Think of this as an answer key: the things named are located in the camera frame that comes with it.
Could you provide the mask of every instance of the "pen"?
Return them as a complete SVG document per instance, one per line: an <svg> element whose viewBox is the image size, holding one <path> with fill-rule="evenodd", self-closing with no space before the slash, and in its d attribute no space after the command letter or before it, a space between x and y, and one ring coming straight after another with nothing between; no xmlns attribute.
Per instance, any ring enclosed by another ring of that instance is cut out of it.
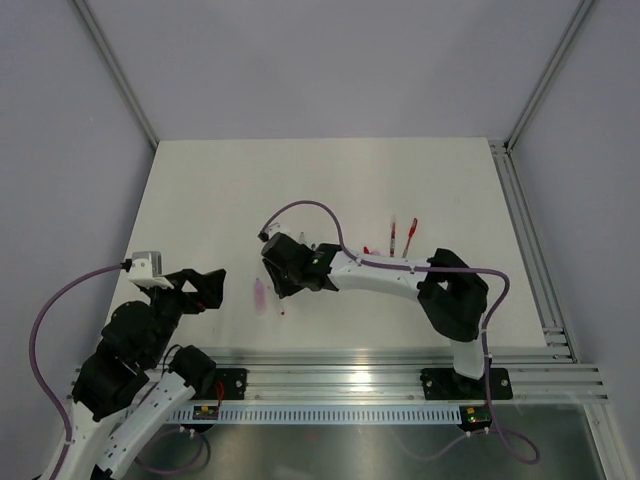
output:
<svg viewBox="0 0 640 480"><path fill-rule="evenodd" d="M391 215L391 245L389 255L393 257L396 253L396 216Z"/></svg>
<svg viewBox="0 0 640 480"><path fill-rule="evenodd" d="M407 238L407 245L404 247L404 252L402 252L402 258L407 258L407 255L409 253L409 244L411 243L413 234L416 233L417 226L418 226L418 219L414 218L413 223L411 223L411 228L409 229L409 237Z"/></svg>

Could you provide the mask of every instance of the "white wall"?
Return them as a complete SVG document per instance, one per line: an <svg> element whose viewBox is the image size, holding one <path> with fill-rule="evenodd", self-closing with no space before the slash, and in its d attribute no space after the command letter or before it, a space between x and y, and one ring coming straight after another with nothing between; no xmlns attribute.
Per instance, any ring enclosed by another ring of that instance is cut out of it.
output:
<svg viewBox="0 0 640 480"><path fill-rule="evenodd" d="M0 476L23 480L42 473L62 432L28 367L34 317L63 284L120 261L152 160L65 0L3 2L0 155ZM115 281L77 288L45 319L39 358L60 395Z"/></svg>
<svg viewBox="0 0 640 480"><path fill-rule="evenodd" d="M640 3L600 2L516 159L585 360L640 465Z"/></svg>
<svg viewBox="0 0 640 480"><path fill-rule="evenodd" d="M91 0L160 138L489 136L578 0Z"/></svg>

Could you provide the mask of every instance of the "purple cable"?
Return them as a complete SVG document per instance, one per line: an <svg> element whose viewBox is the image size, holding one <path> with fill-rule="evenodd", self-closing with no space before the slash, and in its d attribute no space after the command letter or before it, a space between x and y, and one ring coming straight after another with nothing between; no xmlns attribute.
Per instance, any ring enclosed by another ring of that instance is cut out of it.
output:
<svg viewBox="0 0 640 480"><path fill-rule="evenodd" d="M502 432L504 435L511 435L513 437L519 438L520 440L522 440L523 442L526 442L534 451L538 452L538 447L529 439L527 438L525 435L523 435L520 432L515 432L513 430L509 430L507 428L503 428ZM400 438L398 437L398 434L395 431L391 431L393 438L395 439L396 443L398 444L398 446L400 447L400 449L409 457L413 458L414 460L417 460L418 462L425 462L425 463L429 463L432 462L434 460L437 460L438 458L442 457L445 453L447 453L449 450L451 450L453 447L455 447L458 443L460 443L463 440L466 440L467 438L470 437L477 437L480 435L499 435L497 430L494 428L490 428L489 431L486 430L476 430L475 432L470 432L470 434L467 436L465 435L460 435L459 437L454 438L449 444L447 444L442 450L440 450L439 452L433 454L433 455L428 455L428 456L422 456L422 455L418 455L416 453L413 453L411 450L409 450L403 443L402 440L400 440Z"/></svg>
<svg viewBox="0 0 640 480"><path fill-rule="evenodd" d="M153 445L154 443L158 442L159 440L161 440L163 438L166 438L168 436L171 436L171 435L175 435L176 433L182 433L182 432L180 430L170 430L168 432L164 432L163 434L158 435L155 438L155 440L149 442L147 445ZM202 434L199 433L199 432L196 432L196 431L194 431L194 433L195 433L196 437L198 437L198 440L200 440L200 446L198 447L198 451L193 456L193 458L191 460L189 460L189 462L187 462L182 467L175 468L175 469L172 469L172 470L161 470L159 468L152 467L151 465L143 462L138 457L136 457L136 459L135 459L136 464L139 465L144 470L146 470L147 472L155 473L156 475L169 476L169 475L177 475L179 473L188 472L196 464L196 462L200 458L200 455L202 455L202 449L205 446L207 446L207 449L209 448L208 447L208 443L207 443L206 439L202 436Z"/></svg>
<svg viewBox="0 0 640 480"><path fill-rule="evenodd" d="M349 249L347 248L347 246L344 243L344 237L342 235L342 226L340 225L340 221L338 220L338 217L336 216L335 213L333 213L333 211L327 207L324 203L321 202L317 202L315 200L298 200L296 202L292 202L288 205L285 205L284 207L282 207L280 210L278 210L276 213L274 213L271 218L269 218L269 220L267 220L267 222L264 224L264 226L260 229L260 233L266 233L267 228L269 227L269 225L271 225L273 223L273 221L278 218L282 213L284 213L285 211L289 210L290 208L293 207L297 207L298 205L314 205L316 207L320 207L322 208L325 212L327 212L329 214L329 216L333 219L333 223L336 226L336 230L338 233L338 243L340 244L340 247L342 248L342 251L344 252L344 254L349 257L351 260L355 261L355 262L359 262L362 265L366 265L369 267L375 267L375 268L382 268L382 269L386 269L386 270L401 270L401 271L405 271L405 272L409 272L409 271L414 271L414 272L436 272L436 273L476 273L476 274L482 274L482 275L494 275L497 277L500 277L503 281L504 281L504 288L502 290L502 293L500 293L500 295L498 296L498 298L496 299L496 301L493 303L493 305L491 305L491 308L489 308L489 311L487 312L487 314L484 317L484 321L482 322L481 325L481 342L482 342L482 351L484 353L484 358L485 358L485 372L489 372L489 368L491 366L491 356L489 354L489 344L487 341L487 325L489 325L489 322L491 321L491 317L493 316L493 314L495 313L495 311L498 309L498 307L500 306L500 304L502 303L502 301L505 299L505 297L507 296L507 293L509 293L509 288L511 287L511 282L509 280L509 277L507 276L506 273L501 272L499 270L493 270L493 269L489 269L489 268L447 268L447 267L415 267L412 269L412 267L409 267L408 265L389 265L389 264L385 264L385 263L378 263L378 262L372 262L370 260L365 260L361 257L359 257L358 255L355 255L353 253L351 253L349 251ZM529 439L527 438L525 435L518 433L518 432L514 432L511 430L506 430L506 429L502 429L498 423L498 420L496 418L496 412L495 412L495 407L493 405L493 400L491 399L491 388L489 385L489 375L485 374L485 389L487 391L487 405L489 407L489 411L491 412L491 416L493 418L493 429L491 430L492 433L497 433L500 436L500 439L502 440L502 443L504 444L505 448L507 449L507 451L513 455L513 457L516 458L516 460L518 460L519 462L522 462L526 465L536 465L537 463L540 462L540 450L538 449L538 447ZM509 443L509 441L507 440L506 435L512 435L512 436L516 436L522 440L524 440L526 443L528 443L533 451L535 456L532 459L526 458L523 455L520 455L518 452L516 452L514 450L514 448L511 446L511 444ZM445 451L448 451L450 448L452 448L457 442L454 442L453 444L449 444L447 447L445 447Z"/></svg>
<svg viewBox="0 0 640 480"><path fill-rule="evenodd" d="M53 472L51 472L51 477L49 477L47 480L55 480L58 477L58 473L60 472L60 469L62 468L62 464L64 463L64 459L66 458L67 452L69 451L69 445L71 444L71 440L73 438L73 431L71 429L71 420L69 419L69 415L67 415L67 412L64 409L64 406L62 405L60 400L58 400L55 393L53 393L51 388L49 388L49 385L47 385L47 382L45 381L44 377L42 376L42 373L40 372L40 367L38 367L38 359L36 358L36 340L38 337L38 330L40 329L40 325L42 324L42 320L44 319L44 316L46 315L47 311L62 295L67 293L76 285L84 282L85 280L96 277L103 273L120 270L121 268L122 266L118 264L118 265L111 265L110 267L101 268L99 270L94 270L93 272L89 272L75 279L73 282L69 283L68 285L65 285L60 290L58 290L53 295L53 297L51 297L47 301L47 303L44 304L44 306L40 310L40 313L38 313L38 316L36 317L36 321L33 322L33 327L31 328L31 335L29 336L29 364L31 365L31 371L33 372L33 376L36 378L36 382L38 382L38 385L40 385L40 388L42 389L42 391L49 398L51 403L53 403L53 406L56 407L56 410L58 410L60 417L62 417L62 423L64 424L64 432L65 432L65 437L64 437L65 445L62 447L62 451L60 452L60 457L58 458L58 462L56 463L53 469Z"/></svg>

